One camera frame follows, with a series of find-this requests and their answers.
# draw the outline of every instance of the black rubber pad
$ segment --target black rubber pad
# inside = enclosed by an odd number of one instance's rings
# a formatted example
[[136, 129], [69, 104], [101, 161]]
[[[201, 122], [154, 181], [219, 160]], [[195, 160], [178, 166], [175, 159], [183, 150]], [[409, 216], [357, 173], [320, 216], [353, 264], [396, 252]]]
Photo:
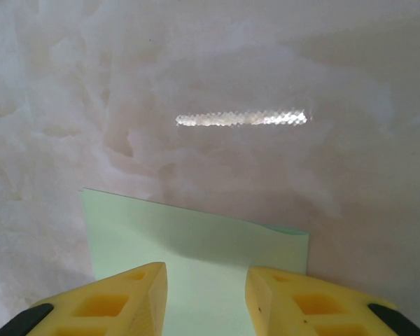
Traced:
[[420, 328], [399, 311], [377, 303], [371, 303], [368, 307], [398, 336], [420, 336]]
[[53, 305], [43, 303], [22, 311], [0, 329], [0, 336], [25, 336], [53, 310]]

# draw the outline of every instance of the white marble surface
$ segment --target white marble surface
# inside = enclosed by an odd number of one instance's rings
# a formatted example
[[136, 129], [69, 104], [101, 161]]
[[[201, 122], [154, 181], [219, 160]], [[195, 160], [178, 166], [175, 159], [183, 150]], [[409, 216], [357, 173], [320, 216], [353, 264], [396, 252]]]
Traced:
[[420, 0], [0, 0], [0, 326], [92, 280], [83, 187], [308, 230], [420, 325]]

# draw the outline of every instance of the rectangular hole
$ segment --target rectangular hole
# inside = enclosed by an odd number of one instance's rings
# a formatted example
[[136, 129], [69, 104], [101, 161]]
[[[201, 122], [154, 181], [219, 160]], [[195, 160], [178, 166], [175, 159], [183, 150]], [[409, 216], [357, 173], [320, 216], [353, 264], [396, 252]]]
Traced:
[[107, 329], [105, 328], [59, 328], [52, 336], [104, 336]]
[[73, 316], [117, 316], [129, 298], [126, 295], [97, 295], [86, 299]]
[[132, 279], [132, 280], [142, 280], [145, 277], [146, 273], [145, 272], [135, 272], [132, 273], [131, 275], [128, 276], [128, 279]]
[[305, 315], [342, 314], [347, 312], [338, 301], [326, 294], [295, 295], [293, 299]]
[[370, 336], [361, 325], [324, 325], [315, 329], [319, 336]]
[[288, 279], [288, 278], [286, 278], [286, 277], [284, 277], [280, 274], [274, 274], [274, 279], [275, 279], [275, 281], [278, 281], [278, 282], [288, 282], [288, 281], [290, 281], [290, 279]]

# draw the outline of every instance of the paper sheet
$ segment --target paper sheet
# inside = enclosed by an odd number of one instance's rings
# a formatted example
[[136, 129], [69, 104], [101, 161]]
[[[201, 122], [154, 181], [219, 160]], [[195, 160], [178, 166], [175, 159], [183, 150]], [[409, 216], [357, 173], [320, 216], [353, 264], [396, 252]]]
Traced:
[[244, 301], [249, 265], [306, 270], [304, 232], [94, 190], [81, 198], [97, 279], [166, 262], [164, 336], [254, 336]]

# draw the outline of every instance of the green card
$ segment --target green card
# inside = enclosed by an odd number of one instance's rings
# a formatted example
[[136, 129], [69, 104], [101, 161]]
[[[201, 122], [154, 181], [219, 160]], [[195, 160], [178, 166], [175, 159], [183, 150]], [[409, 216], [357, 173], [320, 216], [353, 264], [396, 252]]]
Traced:
[[94, 190], [81, 193], [97, 279], [163, 261], [164, 336], [254, 336], [249, 266], [305, 273], [308, 234]]

